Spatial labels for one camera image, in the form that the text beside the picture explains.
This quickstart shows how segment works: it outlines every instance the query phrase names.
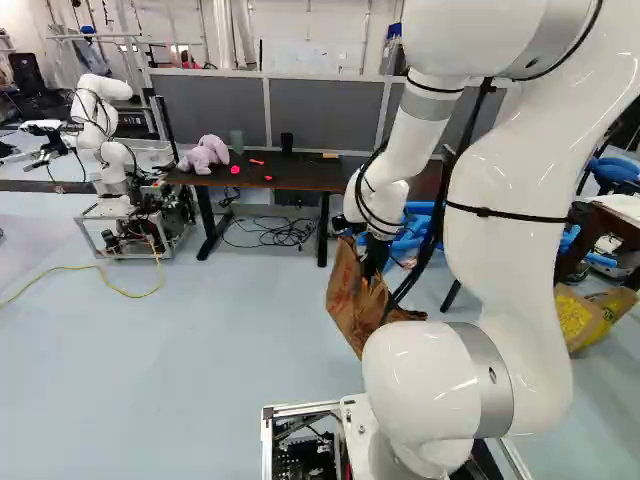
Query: black table top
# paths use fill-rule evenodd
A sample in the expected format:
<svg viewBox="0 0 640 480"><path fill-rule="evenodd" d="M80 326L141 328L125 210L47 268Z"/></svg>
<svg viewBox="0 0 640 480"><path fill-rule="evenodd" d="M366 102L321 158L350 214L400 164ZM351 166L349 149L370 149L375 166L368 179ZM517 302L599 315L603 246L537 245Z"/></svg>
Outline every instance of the black table top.
<svg viewBox="0 0 640 480"><path fill-rule="evenodd" d="M211 175L184 173L177 169L164 179L170 184L202 185L210 187L255 187L282 190L315 190L343 193L347 186L342 163L338 159L324 159L319 153L245 151L238 155L229 152L229 165L211 165ZM264 165L255 165L250 159L260 160ZM240 173L231 173L231 167L240 167Z"/></svg>

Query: gray partition panel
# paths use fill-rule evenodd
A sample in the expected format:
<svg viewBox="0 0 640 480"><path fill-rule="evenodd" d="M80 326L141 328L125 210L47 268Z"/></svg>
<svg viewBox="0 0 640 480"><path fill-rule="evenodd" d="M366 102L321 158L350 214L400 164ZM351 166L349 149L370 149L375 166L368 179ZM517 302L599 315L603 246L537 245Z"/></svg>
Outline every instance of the gray partition panel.
<svg viewBox="0 0 640 480"><path fill-rule="evenodd" d="M266 146L262 79L152 75L152 82L179 143L213 133L230 144L229 131L242 130L245 145Z"/></svg>
<svg viewBox="0 0 640 480"><path fill-rule="evenodd" d="M371 151L384 83L271 79L271 131L293 133L294 148Z"/></svg>
<svg viewBox="0 0 640 480"><path fill-rule="evenodd" d="M402 100L402 94L404 92L404 83L392 83L391 92L389 93L389 105L387 106L387 117L384 121L384 130L382 138L387 138L391 133L391 127L396 119L396 113L400 106L400 100Z"/></svg>
<svg viewBox="0 0 640 480"><path fill-rule="evenodd" d="M440 145L448 143L454 149L458 146L464 127L478 97L478 90L478 87L470 87L464 91L456 104L451 120L444 129L442 137L440 137ZM471 137L473 142L493 128L498 116L498 110L500 110L506 93L507 91L504 88L499 88L494 93L487 95L480 109L478 122L473 129Z"/></svg>
<svg viewBox="0 0 640 480"><path fill-rule="evenodd" d="M403 90L404 84L394 83L391 86L389 108L387 110L387 118L384 127L384 138L386 138L391 132L391 127L393 126L396 111L400 105ZM500 106L502 105L506 92L507 91L505 89L499 88L494 93L487 95L487 98L480 109L478 123L473 131L473 141L476 141L482 135L491 130L496 121L496 117L498 116L498 111L500 110ZM470 87L464 91L460 100L458 100L456 108L453 111L453 115L451 116L451 120L449 120L449 123L447 124L447 128L445 128L442 133L439 146L444 143L448 143L453 148L457 147L477 96L478 87Z"/></svg>

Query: wooden table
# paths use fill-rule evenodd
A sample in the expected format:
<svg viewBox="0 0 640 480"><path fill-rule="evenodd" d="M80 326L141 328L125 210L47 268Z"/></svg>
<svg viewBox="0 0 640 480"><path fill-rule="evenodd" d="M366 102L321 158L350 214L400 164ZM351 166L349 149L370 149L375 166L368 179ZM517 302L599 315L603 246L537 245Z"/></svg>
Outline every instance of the wooden table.
<svg viewBox="0 0 640 480"><path fill-rule="evenodd" d="M216 224L209 198L209 187L275 188L322 193L317 229L317 256L318 266L326 267L329 195L344 193L347 186L347 177L340 160L323 159L321 154L315 153L294 152L291 155L267 151L246 151L243 155L230 153L230 164L228 166L212 165L211 175L195 175L173 170L165 178L165 181L170 184L195 186L202 223L207 235L198 252L198 260L207 259L233 218L232 213L226 213ZM250 159L263 161L264 165L253 164L249 162ZM231 166L234 165L240 167L240 172L236 175L231 173ZM271 180L265 179L266 176L272 177Z"/></svg>
<svg viewBox="0 0 640 480"><path fill-rule="evenodd" d="M590 208L591 213L586 222L582 222L580 233L569 250L556 261L554 283L566 280L603 235L611 233L621 238L625 249L640 248L640 222L597 201L592 202ZM640 269L629 275L623 286L640 289Z"/></svg>

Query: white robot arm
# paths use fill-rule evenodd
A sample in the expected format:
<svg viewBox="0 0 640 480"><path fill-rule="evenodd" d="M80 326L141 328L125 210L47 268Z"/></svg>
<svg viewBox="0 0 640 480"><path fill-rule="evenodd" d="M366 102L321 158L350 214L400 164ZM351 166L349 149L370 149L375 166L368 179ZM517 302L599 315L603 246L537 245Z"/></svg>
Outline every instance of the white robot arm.
<svg viewBox="0 0 640 480"><path fill-rule="evenodd" d="M118 127L118 111L109 102L132 96L125 82L87 73L80 77L71 106L71 119L84 127L76 147L98 151L104 164L102 182L110 193L126 193L124 164L130 153L121 143L110 141Z"/></svg>
<svg viewBox="0 0 640 480"><path fill-rule="evenodd" d="M364 350L380 429L419 475L446 476L473 438L544 431L571 403L554 262L581 168L640 94L639 22L640 4L625 0L405 4L412 69L388 148L362 182L379 218L401 218L402 183L426 165L470 77L522 84L513 116L458 160L447 198L445 253L480 318L386 325ZM345 216L375 233L355 178Z"/></svg>

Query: stuffed animal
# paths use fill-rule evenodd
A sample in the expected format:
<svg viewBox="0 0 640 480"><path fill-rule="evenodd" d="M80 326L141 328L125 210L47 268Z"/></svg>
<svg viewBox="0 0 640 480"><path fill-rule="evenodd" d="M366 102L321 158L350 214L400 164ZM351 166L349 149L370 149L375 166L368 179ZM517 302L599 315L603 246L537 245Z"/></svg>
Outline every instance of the stuffed animal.
<svg viewBox="0 0 640 480"><path fill-rule="evenodd" d="M178 163L178 170L189 172L193 169L196 175L210 175L209 165L229 165L229 150L220 138L215 135L205 135L198 142L198 146L189 150Z"/></svg>

